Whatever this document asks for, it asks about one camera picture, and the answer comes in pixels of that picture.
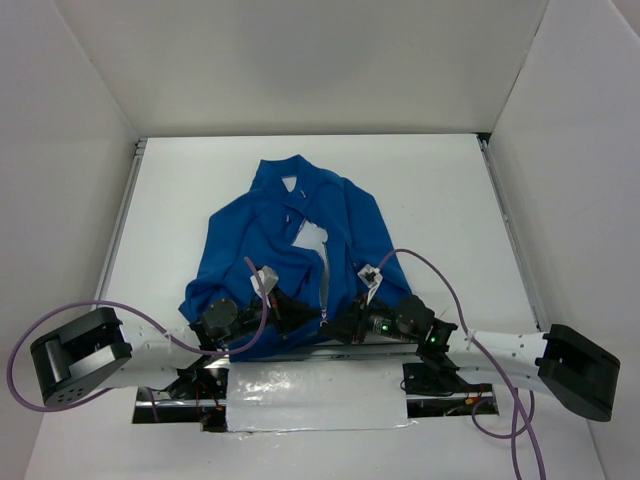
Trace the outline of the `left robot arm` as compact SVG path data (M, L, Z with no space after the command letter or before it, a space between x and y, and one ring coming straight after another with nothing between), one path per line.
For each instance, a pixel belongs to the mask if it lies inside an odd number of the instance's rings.
M319 316L279 289L244 309L219 299L195 323L173 330L106 302L34 340L30 353L42 402L53 411L80 404L100 388L151 387L182 399L195 389L193 370L268 333L287 340Z

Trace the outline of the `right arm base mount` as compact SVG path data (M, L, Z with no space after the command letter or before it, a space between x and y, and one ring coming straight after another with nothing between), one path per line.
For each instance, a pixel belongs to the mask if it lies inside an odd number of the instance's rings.
M456 375L437 376L422 362L402 364L399 387L406 395L409 419L497 415L490 384L468 384Z

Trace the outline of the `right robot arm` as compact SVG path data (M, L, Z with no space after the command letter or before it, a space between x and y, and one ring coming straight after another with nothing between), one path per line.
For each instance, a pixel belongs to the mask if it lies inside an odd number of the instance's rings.
M612 418L620 361L573 328L505 334L460 326L436 317L415 295L390 308L357 299L321 335L345 345L375 334L413 344L417 362L404 388L416 395L472 392L483 385L512 385L554 397L570 412L596 422Z

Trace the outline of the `blue zip jacket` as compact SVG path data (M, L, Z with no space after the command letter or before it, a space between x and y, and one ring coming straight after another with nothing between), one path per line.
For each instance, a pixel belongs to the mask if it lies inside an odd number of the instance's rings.
M382 264L376 299L395 306L411 289L374 197L350 180L295 155L260 162L249 191L210 219L194 280L180 313L190 323L215 301L240 308L254 298L247 262L268 266L289 297L320 311L285 338L268 327L238 361L271 357L322 342L317 330L350 306L364 288L359 271Z

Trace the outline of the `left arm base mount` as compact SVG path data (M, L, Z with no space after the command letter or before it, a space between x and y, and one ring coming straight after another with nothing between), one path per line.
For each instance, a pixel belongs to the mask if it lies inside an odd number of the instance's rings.
M198 424L204 432L226 432L228 375L228 368L204 368L184 372L164 390L140 387L132 423L189 423Z

